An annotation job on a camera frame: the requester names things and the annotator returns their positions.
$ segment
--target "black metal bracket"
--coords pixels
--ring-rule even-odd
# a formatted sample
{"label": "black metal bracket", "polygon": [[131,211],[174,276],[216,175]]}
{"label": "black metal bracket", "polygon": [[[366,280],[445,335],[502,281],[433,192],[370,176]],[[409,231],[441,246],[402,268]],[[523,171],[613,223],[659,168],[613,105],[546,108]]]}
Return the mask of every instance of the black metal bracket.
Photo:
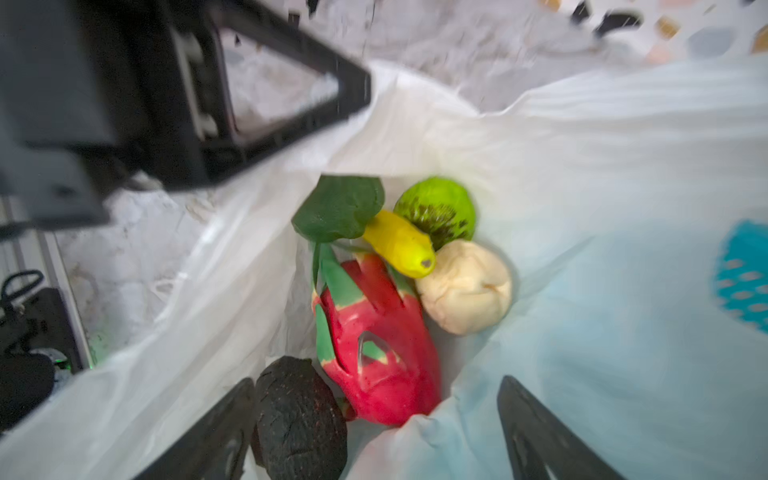
{"label": "black metal bracket", "polygon": [[[336,97],[238,131],[223,29],[332,75]],[[371,100],[366,70],[257,0],[0,0],[0,38],[0,194],[28,214],[0,240],[108,221],[102,200],[138,170],[219,184]]]}
{"label": "black metal bracket", "polygon": [[498,391],[507,453],[515,480],[626,480],[598,457],[517,379]]}
{"label": "black metal bracket", "polygon": [[134,480],[237,480],[256,425],[253,380],[242,379]]}

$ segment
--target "green leaf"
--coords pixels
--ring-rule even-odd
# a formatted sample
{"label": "green leaf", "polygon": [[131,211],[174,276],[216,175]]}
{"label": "green leaf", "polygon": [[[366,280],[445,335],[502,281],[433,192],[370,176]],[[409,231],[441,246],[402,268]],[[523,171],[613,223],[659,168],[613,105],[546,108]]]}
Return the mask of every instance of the green leaf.
{"label": "green leaf", "polygon": [[331,330],[321,305],[315,306],[315,321],[317,323],[317,359],[320,365],[325,366],[326,363],[336,359],[336,352],[333,351]]}
{"label": "green leaf", "polygon": [[379,178],[323,175],[293,215],[293,229],[317,243],[358,238],[383,205]]}
{"label": "green leaf", "polygon": [[322,243],[318,251],[320,282],[328,286],[336,309],[341,310],[345,306],[364,300],[366,296],[336,259],[331,246],[328,243]]}

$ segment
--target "dough ball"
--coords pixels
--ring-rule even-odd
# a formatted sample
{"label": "dough ball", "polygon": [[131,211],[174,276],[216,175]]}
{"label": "dough ball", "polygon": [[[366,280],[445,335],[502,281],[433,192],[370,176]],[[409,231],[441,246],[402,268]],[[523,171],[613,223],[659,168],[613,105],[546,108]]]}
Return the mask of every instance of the dough ball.
{"label": "dough ball", "polygon": [[416,280],[427,313],[447,332],[467,335],[495,325],[512,302],[512,277],[495,253],[456,240],[437,253],[435,270]]}

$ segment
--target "black device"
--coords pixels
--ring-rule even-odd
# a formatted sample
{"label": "black device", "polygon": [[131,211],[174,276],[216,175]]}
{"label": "black device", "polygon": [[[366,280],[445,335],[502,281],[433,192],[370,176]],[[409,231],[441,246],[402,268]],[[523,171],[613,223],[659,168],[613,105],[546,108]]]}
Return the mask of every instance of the black device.
{"label": "black device", "polygon": [[0,287],[0,432],[45,401],[57,382],[87,367],[61,293],[38,289],[42,281],[39,270],[23,270]]}
{"label": "black device", "polygon": [[[370,102],[369,73],[254,0],[0,0],[0,194],[29,227],[108,221],[142,170],[165,190],[219,184]],[[235,124],[220,32],[338,81],[334,98],[257,131]]]}

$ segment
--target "black cable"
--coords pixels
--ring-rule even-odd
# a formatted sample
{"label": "black cable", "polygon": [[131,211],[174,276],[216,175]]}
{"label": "black cable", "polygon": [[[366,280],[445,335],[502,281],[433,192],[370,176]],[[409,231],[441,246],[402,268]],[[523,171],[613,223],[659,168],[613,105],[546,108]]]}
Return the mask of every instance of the black cable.
{"label": "black cable", "polygon": [[[27,276],[32,276],[33,280],[14,292],[8,291],[8,288],[11,286],[11,282],[13,280]],[[13,301],[26,295],[27,293],[30,293],[33,289],[37,288],[41,283],[43,283],[43,280],[45,280],[45,275],[43,275],[43,272],[40,270],[22,270],[5,279],[5,281],[2,283],[2,288],[0,289],[0,306],[5,313],[6,322],[14,318],[16,315],[16,311],[13,308]]]}

